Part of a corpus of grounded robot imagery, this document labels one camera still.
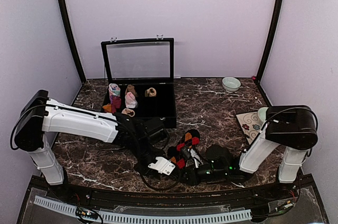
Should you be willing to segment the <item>black argyle orange red sock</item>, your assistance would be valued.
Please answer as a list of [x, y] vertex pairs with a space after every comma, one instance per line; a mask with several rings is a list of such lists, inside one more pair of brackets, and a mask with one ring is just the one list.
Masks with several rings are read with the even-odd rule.
[[187, 165], [188, 160], [192, 158], [191, 150], [200, 143], [200, 133], [196, 129], [189, 129], [184, 133], [179, 142], [175, 146], [171, 146], [167, 150], [167, 156], [170, 161], [177, 165], [181, 170]]

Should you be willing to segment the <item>striped beige maroon sock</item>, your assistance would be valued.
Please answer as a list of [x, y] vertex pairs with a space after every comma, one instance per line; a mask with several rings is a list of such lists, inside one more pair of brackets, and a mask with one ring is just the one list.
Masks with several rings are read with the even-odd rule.
[[156, 97], [157, 91], [155, 88], [151, 87], [145, 90], [145, 97]]

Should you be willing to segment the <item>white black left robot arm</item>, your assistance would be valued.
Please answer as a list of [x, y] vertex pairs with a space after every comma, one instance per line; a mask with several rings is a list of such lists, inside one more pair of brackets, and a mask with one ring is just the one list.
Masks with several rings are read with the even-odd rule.
[[39, 90], [24, 106], [10, 135], [10, 148], [29, 154], [47, 183], [63, 201], [74, 197], [74, 188], [66, 183], [67, 173], [55, 157], [46, 133], [65, 133], [97, 139], [131, 151], [137, 160], [135, 169], [145, 185], [155, 191], [145, 177], [167, 175], [178, 184], [181, 172], [178, 165], [153, 146], [157, 140], [168, 139], [160, 118], [142, 120], [122, 113], [99, 113], [60, 103]]

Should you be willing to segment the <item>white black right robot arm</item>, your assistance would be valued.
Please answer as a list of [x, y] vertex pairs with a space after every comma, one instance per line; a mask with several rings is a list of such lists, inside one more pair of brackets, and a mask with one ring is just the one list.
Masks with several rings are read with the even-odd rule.
[[290, 191], [306, 156], [317, 144], [318, 118], [307, 106], [271, 106], [266, 120], [247, 150], [234, 158], [227, 148], [212, 145], [206, 151], [208, 160], [199, 167], [183, 169], [180, 182], [198, 185], [201, 182], [246, 182], [258, 171], [261, 163], [279, 146], [284, 146], [277, 182], [269, 194], [280, 200]]

